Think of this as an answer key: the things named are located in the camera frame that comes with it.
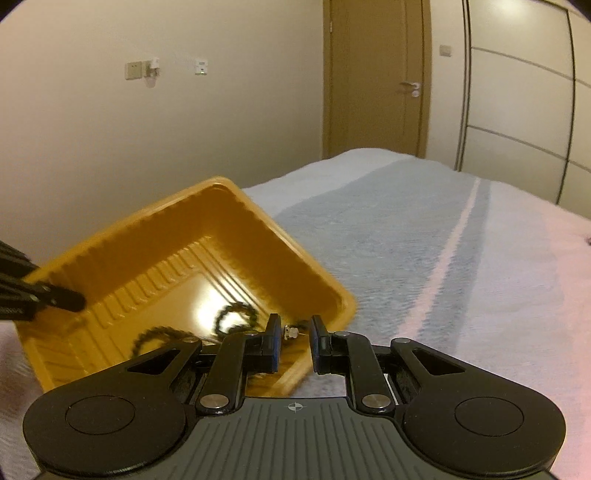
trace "black cable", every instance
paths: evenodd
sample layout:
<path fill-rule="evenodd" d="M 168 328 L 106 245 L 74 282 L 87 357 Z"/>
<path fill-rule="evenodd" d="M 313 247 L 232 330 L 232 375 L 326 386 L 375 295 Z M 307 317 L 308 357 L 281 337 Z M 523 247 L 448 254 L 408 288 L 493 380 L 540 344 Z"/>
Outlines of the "black cable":
<path fill-rule="evenodd" d="M 232 313 L 232 312 L 240 313 L 243 317 L 245 316 L 248 324 L 247 325 L 234 325 L 234 326 L 230 327 L 230 329 L 227 332 L 224 332 L 224 331 L 222 331 L 222 328 L 220 325 L 222 323 L 222 320 L 226 317 L 226 315 L 228 315 L 228 313 Z M 255 330 L 257 318 L 258 318 L 258 315 L 256 313 L 256 310 L 253 307 L 251 307 L 247 303 L 244 303 L 241 301 L 235 301 L 234 303 L 231 303 L 227 307 L 224 307 L 216 315 L 216 319 L 213 323 L 213 331 L 218 337 L 224 338 L 226 335 L 230 335 L 231 333 L 244 332 L 244 331 L 248 331 L 248 330 Z"/>
<path fill-rule="evenodd" d="M 172 327 L 153 327 L 140 333 L 134 341 L 134 347 L 131 349 L 131 358 L 139 356 L 139 353 L 147 342 L 151 340 L 161 340 L 163 343 L 170 343 L 183 338 L 195 337 L 191 332 L 184 330 L 177 330 Z"/>

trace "metal pivot screw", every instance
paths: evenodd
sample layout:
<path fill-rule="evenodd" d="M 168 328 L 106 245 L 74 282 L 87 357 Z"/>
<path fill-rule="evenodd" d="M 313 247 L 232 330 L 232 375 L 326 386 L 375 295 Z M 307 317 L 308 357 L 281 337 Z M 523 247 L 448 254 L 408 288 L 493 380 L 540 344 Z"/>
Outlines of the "metal pivot screw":
<path fill-rule="evenodd" d="M 205 395 L 201 399 L 201 405 L 203 405 L 205 408 L 212 408 L 214 410 L 217 410 L 218 408 L 224 408 L 226 405 L 228 405 L 228 403 L 230 403 L 230 401 L 228 400 L 227 396 L 219 395 L 217 393 Z"/>
<path fill-rule="evenodd" d="M 372 393 L 371 395 L 366 395 L 363 397 L 363 400 L 361 400 L 361 402 L 363 402 L 363 404 L 367 408 L 374 408 L 376 410 L 379 410 L 380 408 L 386 408 L 388 405 L 392 403 L 386 395 L 382 395 L 379 393 Z"/>
<path fill-rule="evenodd" d="M 300 334 L 300 331 L 297 329 L 297 327 L 292 327 L 291 325 L 286 325 L 283 328 L 283 339 L 284 340 L 296 339 L 299 334 Z"/>

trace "door frame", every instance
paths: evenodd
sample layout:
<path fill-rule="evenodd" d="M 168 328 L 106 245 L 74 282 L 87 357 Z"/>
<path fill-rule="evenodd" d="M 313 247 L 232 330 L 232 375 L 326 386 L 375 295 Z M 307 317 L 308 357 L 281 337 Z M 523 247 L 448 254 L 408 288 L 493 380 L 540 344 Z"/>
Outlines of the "door frame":
<path fill-rule="evenodd" d="M 332 42 L 330 36 L 330 2 L 323 0 L 323 55 L 324 55 L 324 105 L 322 119 L 322 158 L 329 157 L 330 105 L 332 91 Z M 429 131 L 429 107 L 431 105 L 431 7 L 430 0 L 421 0 L 423 13 L 423 85 L 421 88 L 421 110 L 418 133 L 417 157 L 425 158 Z"/>

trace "circular pad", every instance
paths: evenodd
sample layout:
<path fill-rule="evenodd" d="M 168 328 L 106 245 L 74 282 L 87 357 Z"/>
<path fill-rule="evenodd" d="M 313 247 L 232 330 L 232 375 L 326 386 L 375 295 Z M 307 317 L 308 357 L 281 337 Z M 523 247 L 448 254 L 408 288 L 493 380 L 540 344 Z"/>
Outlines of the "circular pad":
<path fill-rule="evenodd" d="M 485 478 L 547 467 L 566 433 L 550 400 L 492 374 L 433 377 L 409 403 L 402 428 L 430 462 Z"/>
<path fill-rule="evenodd" d="M 470 398 L 456 407 L 456 420 L 470 432 L 486 437 L 502 437 L 523 424 L 521 409 L 496 397 Z"/>
<path fill-rule="evenodd" d="M 106 435 L 125 428 L 134 416 L 135 407 L 126 399 L 98 395 L 74 403 L 66 413 L 66 421 L 80 433 Z"/>
<path fill-rule="evenodd" d="M 63 476 L 130 472 L 165 455 L 183 435 L 184 408 L 172 392 L 136 385 L 84 395 L 67 387 L 37 399 L 23 421 L 38 463 Z"/>

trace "door handle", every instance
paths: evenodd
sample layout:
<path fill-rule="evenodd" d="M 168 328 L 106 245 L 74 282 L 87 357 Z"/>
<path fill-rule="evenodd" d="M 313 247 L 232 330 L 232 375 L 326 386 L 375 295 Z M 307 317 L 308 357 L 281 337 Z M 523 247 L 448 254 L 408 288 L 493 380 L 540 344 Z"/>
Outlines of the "door handle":
<path fill-rule="evenodd" d="M 401 85 L 410 85 L 413 87 L 414 90 L 419 90 L 421 88 L 421 84 L 419 82 L 409 82 L 407 80 L 400 82 Z"/>
<path fill-rule="evenodd" d="M 413 91 L 411 93 L 411 96 L 413 97 L 418 97 L 419 95 L 421 95 L 421 84 L 419 82 L 409 82 L 407 80 L 404 80 L 403 82 L 400 82 L 401 85 L 410 85 L 411 87 L 413 87 Z"/>

